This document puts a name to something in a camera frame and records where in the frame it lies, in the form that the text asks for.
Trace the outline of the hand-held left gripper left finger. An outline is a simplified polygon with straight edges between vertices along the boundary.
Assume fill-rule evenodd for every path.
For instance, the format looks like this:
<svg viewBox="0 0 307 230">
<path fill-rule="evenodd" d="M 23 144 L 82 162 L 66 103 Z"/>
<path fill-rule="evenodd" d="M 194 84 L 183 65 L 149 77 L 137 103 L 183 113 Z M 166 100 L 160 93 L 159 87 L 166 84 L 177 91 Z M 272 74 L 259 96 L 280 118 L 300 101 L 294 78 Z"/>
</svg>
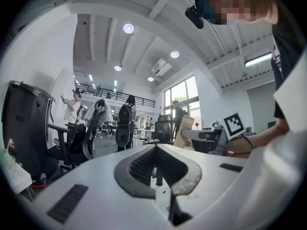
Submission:
<svg viewBox="0 0 307 230">
<path fill-rule="evenodd" d="M 131 197 L 114 178 L 115 166 L 144 148 L 89 160 L 49 185 L 34 201 L 19 197 L 22 206 L 46 230 L 171 230 L 154 200 Z M 76 184 L 88 189 L 61 224 L 47 212 Z"/>
</svg>

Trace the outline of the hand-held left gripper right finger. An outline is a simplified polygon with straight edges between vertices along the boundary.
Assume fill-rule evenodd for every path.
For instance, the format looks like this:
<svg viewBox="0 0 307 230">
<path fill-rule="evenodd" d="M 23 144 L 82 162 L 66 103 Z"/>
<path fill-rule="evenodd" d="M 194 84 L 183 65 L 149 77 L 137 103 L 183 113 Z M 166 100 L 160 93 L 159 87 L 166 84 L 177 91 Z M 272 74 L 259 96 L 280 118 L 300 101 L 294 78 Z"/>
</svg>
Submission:
<svg viewBox="0 0 307 230">
<path fill-rule="evenodd" d="M 156 156 L 175 178 L 169 200 L 174 226 L 237 226 L 242 198 L 235 183 L 247 160 L 157 145 Z"/>
</svg>

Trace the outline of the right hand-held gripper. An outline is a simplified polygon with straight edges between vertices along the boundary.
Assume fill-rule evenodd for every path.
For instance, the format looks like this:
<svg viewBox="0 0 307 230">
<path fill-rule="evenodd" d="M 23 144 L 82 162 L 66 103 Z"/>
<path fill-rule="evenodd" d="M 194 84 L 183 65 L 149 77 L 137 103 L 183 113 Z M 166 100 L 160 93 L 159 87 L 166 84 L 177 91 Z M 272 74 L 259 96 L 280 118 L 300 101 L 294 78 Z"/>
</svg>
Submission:
<svg viewBox="0 0 307 230">
<path fill-rule="evenodd" d="M 181 135 L 191 140 L 194 150 L 201 153 L 210 153 L 215 149 L 222 153 L 231 139 L 243 134 L 245 131 L 239 113 L 224 117 L 214 130 L 189 130 L 184 129 Z"/>
</svg>

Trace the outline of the beige paper strip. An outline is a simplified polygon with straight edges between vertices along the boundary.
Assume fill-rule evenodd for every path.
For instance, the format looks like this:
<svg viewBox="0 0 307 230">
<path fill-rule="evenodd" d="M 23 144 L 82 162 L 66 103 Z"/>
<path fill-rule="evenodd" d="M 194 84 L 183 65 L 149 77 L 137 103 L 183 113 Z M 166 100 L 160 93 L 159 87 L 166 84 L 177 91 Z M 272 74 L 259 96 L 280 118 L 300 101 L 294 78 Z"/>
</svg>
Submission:
<svg viewBox="0 0 307 230">
<path fill-rule="evenodd" d="M 184 149 L 186 146 L 186 143 L 189 140 L 188 134 L 192 130 L 192 125 L 194 123 L 194 118 L 184 115 L 181 121 L 181 124 L 179 126 L 178 133 L 176 135 L 174 146 L 178 148 Z"/>
</svg>

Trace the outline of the person's right forearm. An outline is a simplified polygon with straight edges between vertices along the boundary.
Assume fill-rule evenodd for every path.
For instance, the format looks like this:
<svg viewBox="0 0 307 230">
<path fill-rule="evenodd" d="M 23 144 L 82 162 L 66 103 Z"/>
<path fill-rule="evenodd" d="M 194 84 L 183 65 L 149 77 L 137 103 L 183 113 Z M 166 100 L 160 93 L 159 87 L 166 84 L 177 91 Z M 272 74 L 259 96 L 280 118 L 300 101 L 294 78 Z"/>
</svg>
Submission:
<svg viewBox="0 0 307 230">
<path fill-rule="evenodd" d="M 289 126 L 287 121 L 277 118 L 276 125 L 260 134 L 248 136 L 247 138 L 237 137 L 235 140 L 231 140 L 227 145 L 227 156 L 247 159 L 253 148 L 265 147 L 272 140 L 285 135 L 288 131 Z"/>
</svg>

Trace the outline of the black mesh office chair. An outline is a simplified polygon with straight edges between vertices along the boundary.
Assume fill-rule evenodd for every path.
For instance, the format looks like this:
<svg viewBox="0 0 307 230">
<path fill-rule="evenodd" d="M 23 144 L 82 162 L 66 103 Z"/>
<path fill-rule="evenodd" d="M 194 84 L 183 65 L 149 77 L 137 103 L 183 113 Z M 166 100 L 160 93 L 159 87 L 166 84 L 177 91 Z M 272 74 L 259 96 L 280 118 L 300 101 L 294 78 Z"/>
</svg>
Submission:
<svg viewBox="0 0 307 230">
<path fill-rule="evenodd" d="M 48 127 L 57 131 L 58 140 L 55 146 L 48 149 L 46 155 L 50 158 L 62 161 L 62 169 L 70 171 L 71 167 L 91 160 L 94 157 L 94 138 L 99 119 L 106 114 L 107 102 L 104 99 L 98 100 L 94 104 L 92 116 L 85 124 L 68 125 L 62 128 L 49 124 Z"/>
<path fill-rule="evenodd" d="M 154 136 L 152 139 L 146 138 L 143 141 L 143 145 L 160 143 L 160 144 L 174 144 L 174 120 L 171 115 L 161 115 L 158 117 L 154 125 Z"/>
</svg>

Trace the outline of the large window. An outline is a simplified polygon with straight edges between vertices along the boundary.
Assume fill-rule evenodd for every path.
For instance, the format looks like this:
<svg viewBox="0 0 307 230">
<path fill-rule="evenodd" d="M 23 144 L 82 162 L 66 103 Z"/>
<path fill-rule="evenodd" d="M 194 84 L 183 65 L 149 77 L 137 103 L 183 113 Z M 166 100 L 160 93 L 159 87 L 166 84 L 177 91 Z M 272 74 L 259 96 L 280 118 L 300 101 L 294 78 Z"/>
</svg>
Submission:
<svg viewBox="0 0 307 230">
<path fill-rule="evenodd" d="M 171 115 L 171 117 L 174 118 L 175 109 L 172 106 L 172 102 L 177 100 L 179 106 L 185 110 L 189 116 L 195 119 L 194 123 L 197 122 L 200 124 L 198 130 L 202 128 L 200 101 L 195 76 L 191 76 L 164 91 L 163 98 L 163 114 Z"/>
</svg>

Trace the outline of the black mezzanine railing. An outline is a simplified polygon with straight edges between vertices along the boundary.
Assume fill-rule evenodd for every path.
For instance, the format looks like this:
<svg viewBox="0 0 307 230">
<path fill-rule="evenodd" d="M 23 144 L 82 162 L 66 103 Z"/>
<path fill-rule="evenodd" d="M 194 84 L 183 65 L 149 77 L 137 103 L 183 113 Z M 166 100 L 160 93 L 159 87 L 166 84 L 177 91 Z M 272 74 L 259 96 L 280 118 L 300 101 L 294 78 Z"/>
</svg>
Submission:
<svg viewBox="0 0 307 230">
<path fill-rule="evenodd" d="M 81 92 L 81 94 L 94 96 L 94 97 L 104 97 L 110 100 L 115 101 L 125 101 L 131 95 L 129 93 L 124 93 L 124 90 L 115 87 L 103 87 L 102 85 L 95 85 L 95 84 L 87 84 L 81 83 L 78 80 L 75 80 L 75 87 Z M 155 101 L 139 96 L 135 96 L 135 103 L 140 106 L 155 108 Z"/>
</svg>

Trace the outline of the ceiling air conditioner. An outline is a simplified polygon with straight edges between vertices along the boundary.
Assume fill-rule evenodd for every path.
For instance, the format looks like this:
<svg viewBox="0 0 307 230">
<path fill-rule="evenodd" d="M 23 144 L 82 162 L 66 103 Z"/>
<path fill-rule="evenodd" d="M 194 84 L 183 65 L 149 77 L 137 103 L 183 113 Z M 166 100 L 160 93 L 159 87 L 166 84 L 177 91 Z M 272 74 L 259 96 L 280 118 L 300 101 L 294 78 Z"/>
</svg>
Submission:
<svg viewBox="0 0 307 230">
<path fill-rule="evenodd" d="M 170 65 L 170 63 L 161 58 L 154 64 L 151 71 L 155 76 L 163 76 L 171 68 L 172 66 Z"/>
</svg>

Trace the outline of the white table with clutter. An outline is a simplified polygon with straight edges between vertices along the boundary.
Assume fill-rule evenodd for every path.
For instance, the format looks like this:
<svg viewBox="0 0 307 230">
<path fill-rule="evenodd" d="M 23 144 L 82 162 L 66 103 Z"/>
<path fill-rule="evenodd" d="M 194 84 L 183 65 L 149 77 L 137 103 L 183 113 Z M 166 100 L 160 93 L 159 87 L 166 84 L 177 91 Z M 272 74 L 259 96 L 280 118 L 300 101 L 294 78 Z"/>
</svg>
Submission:
<svg viewBox="0 0 307 230">
<path fill-rule="evenodd" d="M 31 175 L 18 163 L 14 161 L 5 165 L 0 163 L 0 168 L 3 170 L 10 187 L 16 194 L 21 193 L 32 184 Z"/>
</svg>

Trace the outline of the white cloth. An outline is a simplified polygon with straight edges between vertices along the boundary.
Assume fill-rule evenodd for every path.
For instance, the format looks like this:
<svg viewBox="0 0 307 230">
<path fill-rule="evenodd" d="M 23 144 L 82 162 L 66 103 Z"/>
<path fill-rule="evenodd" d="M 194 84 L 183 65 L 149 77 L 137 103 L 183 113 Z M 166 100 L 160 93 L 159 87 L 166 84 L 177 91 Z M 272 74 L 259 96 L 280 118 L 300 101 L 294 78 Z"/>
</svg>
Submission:
<svg viewBox="0 0 307 230">
<path fill-rule="evenodd" d="M 111 107 L 107 101 L 106 98 L 102 98 L 98 101 L 96 101 L 86 112 L 84 116 L 84 125 L 85 127 L 89 127 L 92 122 L 95 120 L 95 116 L 98 113 L 98 111 L 101 111 L 100 117 L 102 119 L 102 123 L 105 122 L 112 122 L 113 121 L 113 116 L 111 112 Z"/>
</svg>

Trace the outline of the tube ceiling light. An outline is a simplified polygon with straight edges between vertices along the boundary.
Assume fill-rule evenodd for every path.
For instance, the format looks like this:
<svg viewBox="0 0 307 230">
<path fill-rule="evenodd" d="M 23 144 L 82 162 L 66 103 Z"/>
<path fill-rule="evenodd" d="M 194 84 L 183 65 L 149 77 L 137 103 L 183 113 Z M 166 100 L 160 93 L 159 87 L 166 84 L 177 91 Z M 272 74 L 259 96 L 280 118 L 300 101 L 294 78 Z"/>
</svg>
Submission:
<svg viewBox="0 0 307 230">
<path fill-rule="evenodd" d="M 260 55 L 258 57 L 255 57 L 253 59 L 250 59 L 248 61 L 245 62 L 245 67 L 252 67 L 252 66 L 255 66 L 261 62 L 264 62 L 266 60 L 269 60 L 272 58 L 272 53 L 267 53 L 267 54 L 263 54 L 263 55 Z"/>
</svg>

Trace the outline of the person's black shirt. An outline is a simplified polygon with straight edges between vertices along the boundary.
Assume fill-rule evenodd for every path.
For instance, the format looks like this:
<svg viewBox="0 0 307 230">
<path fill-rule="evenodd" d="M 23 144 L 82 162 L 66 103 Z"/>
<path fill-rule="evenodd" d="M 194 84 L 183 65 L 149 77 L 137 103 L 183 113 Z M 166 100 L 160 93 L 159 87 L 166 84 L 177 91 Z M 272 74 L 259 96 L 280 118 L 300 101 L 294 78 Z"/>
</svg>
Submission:
<svg viewBox="0 0 307 230">
<path fill-rule="evenodd" d="M 279 89 L 296 66 L 303 52 L 303 44 L 288 21 L 281 19 L 272 25 L 272 36 L 274 47 L 271 66 L 276 89 Z"/>
</svg>

